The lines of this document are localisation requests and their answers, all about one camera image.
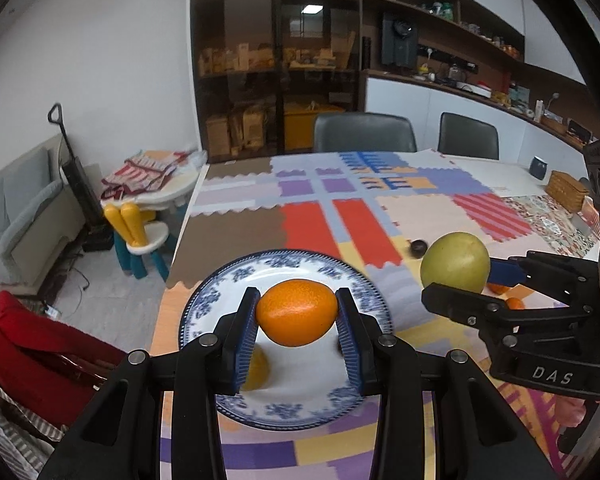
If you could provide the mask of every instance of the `dark round fruit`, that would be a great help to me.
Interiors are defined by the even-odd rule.
[[[411,242],[411,247],[409,247],[409,252],[411,256],[414,258],[421,258],[424,256],[424,253],[429,249],[429,244],[424,240],[414,240]]]

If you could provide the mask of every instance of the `white stool seat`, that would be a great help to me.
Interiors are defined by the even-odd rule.
[[[126,245],[128,251],[135,256],[153,253],[169,237],[169,227],[164,222],[149,222],[145,224],[144,232],[146,233],[146,239],[149,241],[147,245],[142,247]]]

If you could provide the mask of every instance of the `plate rim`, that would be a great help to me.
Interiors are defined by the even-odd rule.
[[[182,348],[185,346],[185,344],[183,344],[183,339],[184,339],[184,332],[185,332],[185,327],[186,327],[185,323],[186,323],[186,319],[189,316],[189,311],[191,310],[191,307],[193,306],[193,303],[194,303],[195,299],[197,298],[197,296],[199,295],[200,291],[203,290],[203,288],[206,285],[208,285],[218,275],[225,272],[225,270],[227,270],[228,268],[230,268],[236,264],[240,264],[242,261],[247,261],[247,260],[250,260],[257,256],[263,256],[264,254],[277,254],[277,253],[278,254],[279,253],[286,253],[286,254],[301,253],[301,254],[307,254],[307,255],[321,256],[323,258],[331,260],[334,263],[338,263],[340,265],[347,267],[348,269],[352,270],[352,272],[355,272],[362,280],[367,282],[373,288],[373,290],[375,290],[375,292],[377,293],[378,298],[380,299],[380,301],[382,303],[382,306],[384,306],[384,308],[388,314],[387,315],[387,324],[389,325],[390,333],[394,332],[394,320],[392,319],[391,311],[389,310],[389,306],[388,306],[386,300],[384,299],[384,296],[382,296],[382,294],[380,293],[378,288],[373,284],[373,282],[368,277],[366,277],[362,272],[357,270],[352,265],[349,265],[347,262],[345,262],[343,260],[339,260],[339,259],[335,258],[334,256],[331,256],[329,254],[324,254],[319,251],[312,251],[312,250],[306,250],[306,249],[286,249],[286,248],[268,249],[268,250],[256,251],[254,253],[246,254],[245,256],[240,256],[239,258],[236,258],[235,260],[232,260],[232,261],[228,262],[227,264],[224,264],[222,267],[219,267],[218,269],[216,269],[214,272],[212,272],[210,275],[208,275],[200,283],[200,285],[196,288],[196,290],[193,291],[193,293],[187,300],[187,304],[185,305],[184,310],[182,311],[182,315],[180,317],[180,324],[178,327],[178,350],[182,350]],[[224,408],[224,406],[221,406],[220,404],[218,404],[218,402],[216,402],[216,410],[218,410],[219,413],[222,413],[224,416],[227,416],[231,420],[234,420],[236,422],[239,422],[239,423],[244,424],[245,426],[249,426],[251,428],[257,428],[260,430],[267,430],[267,431],[301,431],[301,430],[310,430],[311,428],[317,428],[319,426],[329,424],[330,422],[333,422],[334,420],[340,418],[341,416],[347,415],[347,413],[352,412],[352,410],[357,408],[364,400],[365,400],[365,397],[360,397],[360,399],[357,402],[352,403],[352,405],[349,406],[346,410],[340,412],[337,416],[327,417],[326,420],[323,422],[312,422],[309,424],[298,424],[295,426],[274,426],[272,424],[263,424],[261,422],[254,421],[253,419],[249,419],[249,418],[245,418],[240,415],[236,415],[234,412],[230,412],[228,409]]]

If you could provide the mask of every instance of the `countertop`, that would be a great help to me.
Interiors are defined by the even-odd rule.
[[[490,106],[492,108],[497,108],[498,110],[501,110],[504,113],[507,113],[509,115],[512,115],[514,117],[522,119],[523,121],[526,121],[527,123],[532,124],[533,126],[536,126],[537,128],[540,128],[541,130],[546,131],[548,134],[551,134],[552,136],[560,139],[562,142],[567,143],[575,150],[582,152],[583,144],[581,142],[579,142],[578,140],[576,140],[574,137],[564,135],[560,132],[556,132],[555,130],[552,130],[551,128],[549,128],[548,126],[545,126],[544,124],[536,123],[533,119],[528,118],[526,115],[514,112],[508,108],[505,108],[503,105],[497,104],[494,101],[491,101],[490,99],[487,99],[485,97],[481,97],[479,95],[472,94],[472,93],[466,92],[464,90],[459,90],[457,88],[451,88],[449,86],[432,83],[430,81],[420,81],[419,79],[414,79],[411,76],[397,75],[397,74],[392,74],[390,72],[382,72],[381,70],[370,70],[370,69],[363,70],[362,72],[367,77],[373,77],[376,79],[387,79],[390,81],[399,81],[402,83],[408,83],[408,84],[413,84],[413,85],[418,85],[418,86],[426,86],[427,88],[433,88],[434,90],[439,90],[441,92],[455,94],[460,97],[464,97],[466,99],[471,99],[473,101],[477,101],[479,103]]]

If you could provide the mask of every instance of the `glass cabinet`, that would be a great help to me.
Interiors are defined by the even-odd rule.
[[[310,152],[319,112],[355,110],[360,0],[191,0],[211,162]]]

